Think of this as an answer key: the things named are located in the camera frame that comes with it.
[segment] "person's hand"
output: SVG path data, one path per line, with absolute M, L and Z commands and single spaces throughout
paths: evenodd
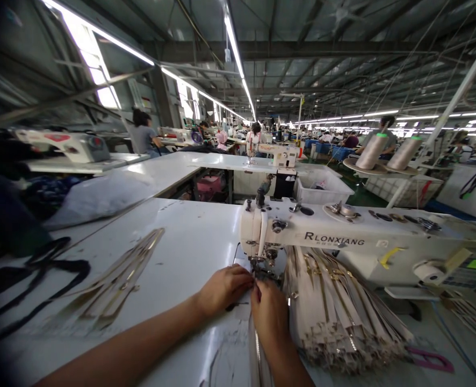
M 293 345 L 286 297 L 272 281 L 256 281 L 256 285 L 250 302 L 259 341 L 265 353 L 284 350 Z
M 211 318 L 235 303 L 254 285 L 251 273 L 239 264 L 218 270 L 196 294 L 202 313 Z

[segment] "black hair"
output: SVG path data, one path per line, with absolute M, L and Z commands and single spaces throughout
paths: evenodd
M 135 127 L 148 126 L 148 120 L 151 120 L 150 116 L 139 109 L 134 109 L 132 112 L 132 122 Z
M 395 117 L 394 116 L 383 116 L 381 118 L 381 127 L 391 127 L 392 125 L 394 125 L 394 122 L 395 122 Z
M 253 131 L 254 135 L 257 135 L 261 131 L 261 125 L 258 122 L 253 123 L 251 130 Z

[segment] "white shirt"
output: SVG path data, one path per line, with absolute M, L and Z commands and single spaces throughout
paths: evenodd
M 247 154 L 251 157 L 254 157 L 256 152 L 258 152 L 258 144 L 264 143 L 265 139 L 264 136 L 261 135 L 261 132 L 254 135 L 254 132 L 250 131 L 245 137 L 245 142 L 247 143 Z
M 332 140 L 333 140 L 333 136 L 331 134 L 323 134 L 319 138 L 319 141 L 324 141 L 324 142 L 331 142 Z

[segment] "grey shirt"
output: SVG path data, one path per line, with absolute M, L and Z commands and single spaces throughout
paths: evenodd
M 372 132 L 370 132 L 367 135 L 367 137 L 365 137 L 365 140 L 362 141 L 362 146 L 363 147 L 367 146 L 367 144 L 369 143 L 371 138 L 373 136 L 375 136 L 376 134 L 378 134 L 378 133 L 381 133 L 381 129 L 376 129 L 376 130 L 373 130 Z M 385 131 L 385 134 L 388 136 L 388 141 L 387 141 L 387 145 L 385 145 L 385 149 L 383 149 L 384 151 L 389 149 L 390 147 L 393 147 L 394 145 L 396 145 L 398 143 L 398 138 L 390 130 L 387 129 Z
M 134 151 L 139 154 L 147 154 L 156 148 L 151 144 L 153 138 L 157 137 L 157 131 L 150 126 L 132 126 L 129 128 L 131 133 L 132 146 Z

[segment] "ceiling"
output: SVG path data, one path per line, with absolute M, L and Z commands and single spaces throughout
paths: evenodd
M 226 63 L 225 0 L 82 1 L 157 59 L 237 112 L 250 112 Z M 476 0 L 227 0 L 258 117 L 399 109 L 441 112 L 476 58 Z M 476 109 L 476 79 L 462 102 Z

